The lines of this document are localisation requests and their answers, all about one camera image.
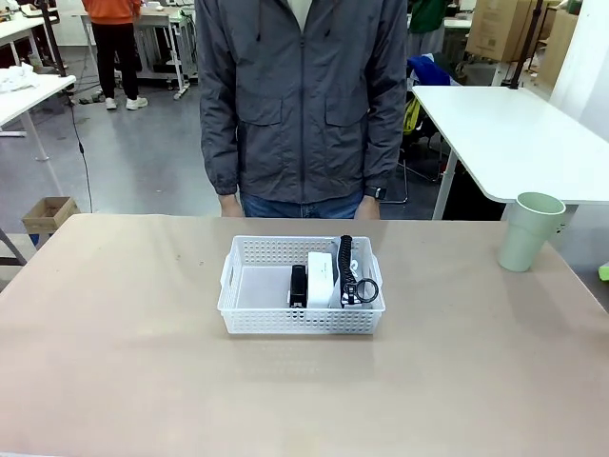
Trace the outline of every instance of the wristwatch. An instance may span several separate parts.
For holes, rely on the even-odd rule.
[[[387,195],[387,189],[365,187],[363,194],[376,200],[384,200]]]

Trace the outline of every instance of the white shirt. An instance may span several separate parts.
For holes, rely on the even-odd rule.
[[[287,0],[289,7],[292,8],[298,24],[301,26],[301,30],[305,29],[306,17],[308,11],[311,8],[311,2],[313,0]]]

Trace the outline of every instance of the green shirt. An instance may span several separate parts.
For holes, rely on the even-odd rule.
[[[428,33],[440,28],[446,15],[446,0],[415,0],[412,6],[411,33]]]

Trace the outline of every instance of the blue jeans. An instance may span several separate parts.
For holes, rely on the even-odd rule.
[[[246,217],[304,218],[304,219],[353,219],[362,202],[363,192],[348,197],[332,198],[319,203],[271,202],[253,195],[241,194],[241,205]]]

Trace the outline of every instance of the green cup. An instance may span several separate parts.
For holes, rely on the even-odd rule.
[[[561,200],[536,192],[522,193],[508,217],[509,228],[499,253],[499,264],[510,271],[527,271],[543,243],[560,228],[566,206]]]

